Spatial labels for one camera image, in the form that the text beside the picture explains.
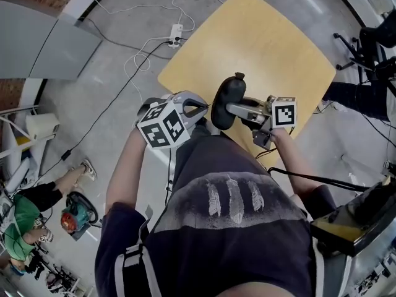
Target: dark gray t-shirt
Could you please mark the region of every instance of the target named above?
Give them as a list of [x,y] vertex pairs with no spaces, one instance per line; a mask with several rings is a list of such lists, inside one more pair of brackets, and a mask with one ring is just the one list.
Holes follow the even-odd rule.
[[[215,296],[247,282],[314,294],[309,223],[250,154],[220,136],[192,140],[178,150],[174,180],[144,241],[162,296]],[[335,208],[326,186],[303,201],[314,217]],[[144,220],[123,204],[104,218],[95,265],[100,296],[116,296],[115,259],[136,243]],[[126,296],[148,294],[144,269],[126,274]]]

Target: black foam pad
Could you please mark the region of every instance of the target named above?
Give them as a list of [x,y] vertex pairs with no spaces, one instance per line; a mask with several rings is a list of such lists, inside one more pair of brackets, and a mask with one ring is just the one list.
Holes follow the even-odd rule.
[[237,72],[235,76],[223,81],[217,90],[213,101],[210,118],[215,127],[220,130],[229,129],[235,120],[235,115],[226,110],[229,103],[239,103],[246,91],[246,83],[243,81],[244,74]]

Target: wooden table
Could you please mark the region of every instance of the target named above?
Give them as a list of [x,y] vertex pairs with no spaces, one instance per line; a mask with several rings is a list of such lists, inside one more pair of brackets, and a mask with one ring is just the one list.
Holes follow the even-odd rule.
[[[269,4],[227,0],[185,42],[158,81],[172,92],[189,90],[211,103],[223,80],[235,72],[246,75],[247,97],[263,101],[269,95],[296,97],[298,126],[293,137],[335,75],[321,51]],[[252,132],[239,118],[226,133],[255,156],[263,151],[253,144]],[[273,152],[260,161],[272,166],[278,158]]]

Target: person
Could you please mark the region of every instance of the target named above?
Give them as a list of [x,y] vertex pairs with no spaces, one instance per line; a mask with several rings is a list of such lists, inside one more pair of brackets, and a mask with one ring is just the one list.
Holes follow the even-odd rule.
[[47,211],[63,196],[68,195],[81,176],[86,176],[92,181],[97,178],[88,160],[82,161],[80,166],[69,170],[56,181],[23,189],[14,196],[15,223],[8,226],[3,240],[10,255],[11,268],[15,273],[25,273],[25,260],[35,248],[35,242],[53,240],[53,234],[49,229],[35,228],[40,212]]
[[[286,130],[271,133],[288,171],[314,174]],[[135,128],[108,186],[95,261],[99,296],[314,295],[307,218],[254,157],[196,126],[176,152],[171,197],[148,233],[135,209],[145,148]],[[312,217],[335,210],[327,186],[290,182]]]
[[395,87],[387,80],[373,80],[371,85],[332,82],[323,101],[335,101],[370,118],[396,124],[396,98],[387,83]]

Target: green shirt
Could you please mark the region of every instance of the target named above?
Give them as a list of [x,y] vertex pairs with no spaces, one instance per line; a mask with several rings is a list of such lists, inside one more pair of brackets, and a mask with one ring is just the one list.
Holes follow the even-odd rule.
[[34,246],[27,244],[22,236],[33,229],[40,211],[36,205],[24,196],[15,195],[15,220],[18,224],[20,235],[15,224],[11,224],[4,235],[4,244],[10,256],[15,260],[25,260]]

